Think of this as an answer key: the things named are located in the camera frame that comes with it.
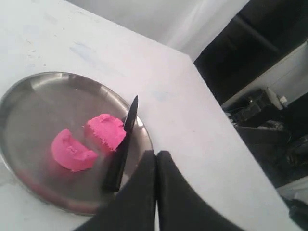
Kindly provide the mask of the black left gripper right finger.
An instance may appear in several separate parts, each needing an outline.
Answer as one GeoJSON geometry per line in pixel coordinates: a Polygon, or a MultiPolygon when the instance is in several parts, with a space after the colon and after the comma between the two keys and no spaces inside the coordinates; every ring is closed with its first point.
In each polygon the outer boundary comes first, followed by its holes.
{"type": "Polygon", "coordinates": [[[161,231],[241,230],[193,190],[168,151],[157,154],[156,168],[156,195],[161,231]]]}

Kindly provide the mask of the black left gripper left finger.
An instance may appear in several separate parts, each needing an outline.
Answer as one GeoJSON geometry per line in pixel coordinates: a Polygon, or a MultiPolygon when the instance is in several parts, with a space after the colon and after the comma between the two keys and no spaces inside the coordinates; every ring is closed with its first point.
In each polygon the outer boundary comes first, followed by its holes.
{"type": "Polygon", "coordinates": [[[130,180],[106,207],[77,231],[153,231],[156,207],[156,157],[145,151],[130,180]]]}

